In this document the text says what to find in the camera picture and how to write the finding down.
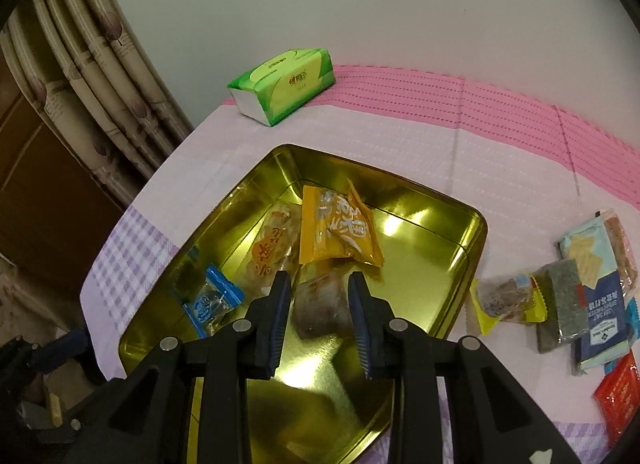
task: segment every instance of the yellow snack wrapper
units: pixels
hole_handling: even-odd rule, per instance
[[[382,267],[373,215],[349,181],[349,195],[305,186],[302,194],[300,263],[354,258]]]
[[[518,323],[542,323],[543,321],[546,321],[547,318],[548,311],[546,308],[545,298],[543,298],[540,288],[538,287],[538,282],[533,275],[531,275],[531,278],[536,284],[533,288],[532,301],[529,306],[522,311],[522,314],[518,315]],[[486,336],[494,329],[500,319],[493,318],[484,313],[480,306],[480,302],[478,301],[477,285],[478,280],[473,280],[473,282],[471,282],[469,292],[471,294],[471,302],[473,303],[474,310],[476,311],[476,316],[478,317],[480,332],[483,336]]]

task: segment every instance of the wrapped snack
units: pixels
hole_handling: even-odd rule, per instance
[[[613,372],[605,376],[593,397],[607,425],[609,447],[613,447],[640,406],[640,377],[633,352],[623,357]]]
[[[546,321],[545,299],[538,288],[538,282],[529,273],[518,273],[509,279],[497,277],[482,281],[474,280],[469,291],[483,336],[488,335],[500,321],[512,323]]]
[[[634,254],[631,251],[629,239],[626,237],[625,230],[622,228],[620,219],[611,209],[598,212],[596,216],[602,217],[604,227],[607,230],[611,248],[618,265],[618,275],[620,276],[620,285],[622,286],[622,294],[625,303],[629,303],[636,292],[636,282],[638,281],[638,267]]]
[[[382,267],[373,215],[349,181],[349,195],[305,186],[302,197],[300,263],[349,258]]]
[[[533,288],[530,276],[518,273],[497,285],[494,282],[478,282],[476,292],[482,311],[487,316],[502,319],[526,309],[533,298]]]
[[[302,339],[348,335],[352,328],[343,272],[334,269],[298,284],[292,320]]]
[[[299,204],[280,201],[267,212],[236,275],[236,285],[250,300],[269,294],[277,271],[287,271],[294,278],[300,252],[301,213]]]
[[[200,338],[213,336],[226,313],[244,300],[244,294],[216,266],[209,264],[205,283],[185,309]]]
[[[538,351],[549,352],[589,332],[586,300],[575,260],[546,264],[534,273],[548,316],[537,324]]]
[[[569,231],[559,246],[562,256],[577,264],[588,307],[589,335],[575,346],[580,374],[629,352],[625,303],[603,216]]]
[[[629,336],[629,347],[632,347],[634,343],[640,339],[640,315],[638,314],[636,298],[633,298],[626,306],[625,321]],[[611,373],[619,362],[620,359],[617,359],[604,365],[604,373]]]

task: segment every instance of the seaweed snack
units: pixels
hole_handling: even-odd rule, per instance
[[[305,186],[300,263],[350,257],[378,267],[385,261],[371,211],[360,200],[351,181],[347,196]]]
[[[547,318],[538,323],[538,351],[549,352],[589,332],[586,300],[575,260],[560,260],[534,273]]]
[[[633,352],[623,357],[593,394],[607,425],[609,447],[624,433],[640,406],[640,377]]]
[[[334,269],[298,284],[293,301],[293,325],[302,339],[351,332],[351,316],[343,271]]]
[[[611,248],[618,265],[620,285],[625,303],[628,304],[636,293],[636,282],[638,281],[638,267],[636,259],[631,251],[631,245],[625,230],[620,223],[620,219],[611,209],[598,212],[596,216],[602,217],[604,227],[607,230]]]
[[[559,242],[564,258],[574,259],[588,308],[589,335],[575,345],[577,373],[629,352],[625,303],[604,217],[569,231]]]
[[[277,201],[267,212],[254,243],[240,263],[236,285],[249,300],[269,294],[276,272],[295,278],[300,253],[302,209]]]
[[[210,264],[204,285],[185,310],[198,336],[204,338],[212,336],[223,316],[240,305],[242,300],[242,291]]]

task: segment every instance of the blue snack packet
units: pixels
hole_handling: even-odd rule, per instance
[[[625,311],[626,328],[629,336],[629,348],[640,339],[640,316],[638,315],[638,304],[636,298],[629,302]],[[604,373],[609,374],[616,367],[620,359],[610,361],[604,365]]]
[[[570,231],[559,242],[563,258],[575,259],[587,301],[589,333],[575,342],[578,373],[629,352],[620,275],[602,217]]]
[[[200,338],[211,336],[226,313],[244,300],[244,294],[213,264],[209,264],[206,281],[196,298],[185,309]]]

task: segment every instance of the beige curtain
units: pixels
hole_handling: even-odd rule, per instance
[[[111,0],[22,0],[0,48],[43,121],[125,205],[191,131]]]

